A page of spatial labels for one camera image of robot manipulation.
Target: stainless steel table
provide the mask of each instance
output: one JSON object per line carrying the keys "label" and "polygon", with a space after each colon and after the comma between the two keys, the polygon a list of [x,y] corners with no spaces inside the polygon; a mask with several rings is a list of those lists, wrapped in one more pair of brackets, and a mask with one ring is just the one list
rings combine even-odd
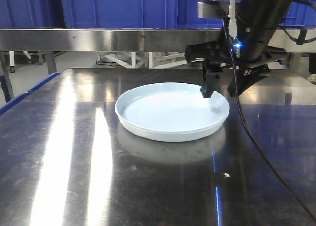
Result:
{"label": "stainless steel table", "polygon": [[[1,226],[309,226],[230,114],[187,143],[135,136],[116,99],[154,82],[199,84],[202,70],[68,69],[0,117]],[[264,152],[316,214],[316,89],[285,70],[241,96]]]}

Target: floor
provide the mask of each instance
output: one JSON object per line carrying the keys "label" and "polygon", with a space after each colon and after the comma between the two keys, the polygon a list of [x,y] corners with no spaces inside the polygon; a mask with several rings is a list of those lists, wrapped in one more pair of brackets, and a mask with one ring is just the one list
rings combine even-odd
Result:
{"label": "floor", "polygon": [[[109,65],[96,64],[97,53],[95,52],[66,52],[56,57],[57,71],[63,72],[67,68],[114,68]],[[298,74],[304,78],[309,76],[308,73],[309,61],[307,57],[301,59]],[[191,68],[192,65],[182,65],[179,68]],[[199,65],[195,63],[193,67],[198,68]],[[269,65],[271,69],[282,69],[285,66],[273,62]],[[27,92],[28,88],[32,87],[42,79],[48,76],[47,64],[27,64],[27,60],[22,56],[16,58],[15,73],[10,73],[10,78],[15,95]],[[0,90],[0,106],[5,104],[2,89]]]}

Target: blue storage bin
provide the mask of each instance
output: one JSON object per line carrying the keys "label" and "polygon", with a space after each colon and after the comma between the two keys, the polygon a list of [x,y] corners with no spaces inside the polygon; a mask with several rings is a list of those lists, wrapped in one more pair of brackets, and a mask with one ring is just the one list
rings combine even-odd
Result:
{"label": "blue storage bin", "polygon": [[60,0],[0,0],[0,28],[64,26]]}
{"label": "blue storage bin", "polygon": [[[316,3],[316,0],[304,0]],[[282,23],[289,27],[316,27],[316,12],[309,6],[293,3]]]}
{"label": "blue storage bin", "polygon": [[70,28],[174,28],[178,0],[62,0]]}
{"label": "blue storage bin", "polygon": [[222,26],[221,19],[198,18],[199,1],[201,0],[179,0],[177,28],[219,28]]}

